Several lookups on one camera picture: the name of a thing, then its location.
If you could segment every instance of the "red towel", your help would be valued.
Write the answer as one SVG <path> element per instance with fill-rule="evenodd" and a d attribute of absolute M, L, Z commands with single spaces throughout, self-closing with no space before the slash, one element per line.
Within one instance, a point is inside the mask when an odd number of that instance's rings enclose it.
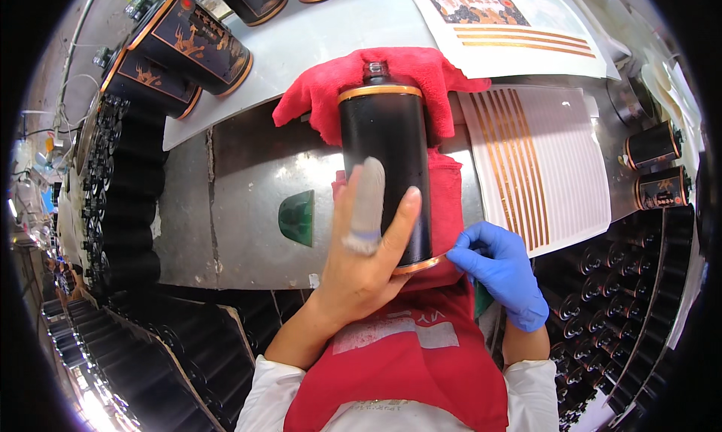
<path fill-rule="evenodd" d="M 417 84 L 431 117 L 431 130 L 440 138 L 454 136 L 447 93 L 481 92 L 491 86 L 489 78 L 467 79 L 461 70 L 434 48 L 394 47 L 360 49 L 343 58 L 311 67 L 294 81 L 273 112 L 277 127 L 311 111 L 311 127 L 332 145 L 341 145 L 338 94 L 363 85 L 366 62 L 386 61 L 391 77 Z"/>
<path fill-rule="evenodd" d="M 461 214 L 461 163 L 429 148 L 429 196 L 431 197 L 431 251 L 433 256 L 445 254 L 454 246 L 458 234 L 464 230 Z M 338 188 L 346 184 L 344 171 L 336 173 L 331 183 L 334 200 Z M 444 261 L 414 275 L 402 291 L 417 291 L 452 285 L 460 278 L 454 264 Z"/>

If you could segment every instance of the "red logo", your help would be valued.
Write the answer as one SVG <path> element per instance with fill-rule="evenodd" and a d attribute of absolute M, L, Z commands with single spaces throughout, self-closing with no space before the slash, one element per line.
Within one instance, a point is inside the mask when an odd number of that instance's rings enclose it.
<path fill-rule="evenodd" d="M 188 11 L 191 9 L 191 6 L 193 3 L 190 0 L 180 0 L 180 6 L 185 10 Z"/>

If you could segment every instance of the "metal table surface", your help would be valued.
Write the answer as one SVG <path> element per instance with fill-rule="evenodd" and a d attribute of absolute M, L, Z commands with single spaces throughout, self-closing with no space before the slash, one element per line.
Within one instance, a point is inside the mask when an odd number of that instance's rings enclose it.
<path fill-rule="evenodd" d="M 593 120 L 609 176 L 612 220 L 636 210 L 634 174 L 617 157 L 631 134 L 609 101 L 606 81 L 573 76 L 523 76 L 500 83 L 582 87 L 595 98 Z M 463 164 L 465 225 L 483 219 L 479 181 L 468 130 L 456 94 L 450 94 L 456 136 L 440 151 Z M 331 183 L 343 169 L 341 149 L 327 146 L 308 122 L 276 128 L 277 100 L 215 125 L 170 152 L 159 208 L 161 283 L 216 289 L 310 288 L 323 270 L 331 232 Z M 284 237 L 278 208 L 290 195 L 313 189 L 312 247 Z"/>

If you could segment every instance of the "white sleeve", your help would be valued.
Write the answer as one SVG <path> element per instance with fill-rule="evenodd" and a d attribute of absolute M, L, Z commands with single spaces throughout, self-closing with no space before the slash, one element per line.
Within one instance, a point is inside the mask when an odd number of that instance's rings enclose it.
<path fill-rule="evenodd" d="M 504 371 L 509 399 L 507 432 L 557 432 L 557 367 L 551 360 L 524 360 Z"/>
<path fill-rule="evenodd" d="M 235 432 L 283 430 L 286 412 L 305 375 L 306 371 L 300 368 L 267 361 L 259 355 L 256 372 L 253 373 L 253 386 L 240 410 Z"/>

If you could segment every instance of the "blue latex glove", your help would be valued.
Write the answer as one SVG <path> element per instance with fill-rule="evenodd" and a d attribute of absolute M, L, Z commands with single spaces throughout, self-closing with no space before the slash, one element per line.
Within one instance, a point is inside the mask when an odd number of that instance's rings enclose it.
<path fill-rule="evenodd" d="M 459 234 L 446 257 L 470 276 L 469 281 L 476 278 L 506 307 L 515 327 L 533 332 L 544 325 L 549 306 L 518 234 L 486 221 L 477 222 Z"/>

